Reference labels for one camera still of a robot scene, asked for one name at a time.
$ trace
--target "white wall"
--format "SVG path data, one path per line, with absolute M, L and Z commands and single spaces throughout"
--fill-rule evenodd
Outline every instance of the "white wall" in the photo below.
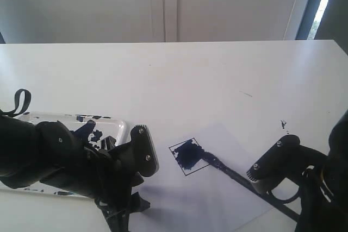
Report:
M 163 41 L 163 0 L 0 0 L 6 43 Z
M 297 1 L 302 5 L 295 0 L 177 0 L 178 41 L 283 40 L 288 24 L 287 39 L 294 39 L 307 0 Z M 290 21 L 293 11 L 295 22 Z
M 0 190 L 3 232 L 110 232 L 94 202 Z

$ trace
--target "white paper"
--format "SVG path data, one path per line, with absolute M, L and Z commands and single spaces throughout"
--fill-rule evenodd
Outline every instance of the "white paper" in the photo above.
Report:
M 129 231 L 234 231 L 272 208 L 212 166 L 185 175 L 169 147 L 193 137 L 243 176 L 255 162 L 221 124 L 155 144 L 159 171 L 133 189 L 151 207 L 131 214 Z

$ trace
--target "black strap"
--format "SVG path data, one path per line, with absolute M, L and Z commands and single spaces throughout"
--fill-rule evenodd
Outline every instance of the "black strap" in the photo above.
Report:
M 23 107 L 22 107 L 22 109 L 18 113 L 15 113 L 16 110 L 18 109 L 18 107 L 20 106 L 20 97 L 21 97 L 21 94 L 23 92 L 24 92 Z M 32 100 L 32 94 L 28 90 L 26 90 L 26 89 L 19 89 L 15 93 L 15 108 L 14 108 L 14 110 L 12 110 L 12 111 L 2 111 L 2 110 L 0 110 L 0 115 L 6 115 L 6 116 L 9 116 L 9 117 L 18 116 L 18 115 L 24 113 L 28 109 L 31 100 Z

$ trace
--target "white cabinet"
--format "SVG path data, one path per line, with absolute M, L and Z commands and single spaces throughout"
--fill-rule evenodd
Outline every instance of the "white cabinet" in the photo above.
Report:
M 307 0 L 0 0 L 7 43 L 294 39 Z

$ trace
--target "drawn square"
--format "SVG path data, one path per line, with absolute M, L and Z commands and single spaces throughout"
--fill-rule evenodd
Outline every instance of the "drawn square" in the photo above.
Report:
M 185 176 L 190 175 L 196 171 L 199 171 L 207 166 L 209 166 L 209 163 L 205 162 L 204 160 L 200 159 L 196 164 L 194 164 L 192 167 L 188 167 L 188 168 L 183 168 L 179 162 L 178 162 L 178 153 L 176 152 L 176 149 L 179 148 L 180 146 L 182 146 L 184 143 L 186 142 L 192 142 L 193 144 L 196 144 L 199 146 L 199 143 L 196 141 L 195 138 L 183 141 L 179 144 L 176 144 L 174 146 L 169 147 L 169 150 L 171 151 L 171 153 L 173 154 L 175 160 L 177 161 L 179 167 L 181 168 L 181 170 L 183 171 L 183 173 L 185 174 Z

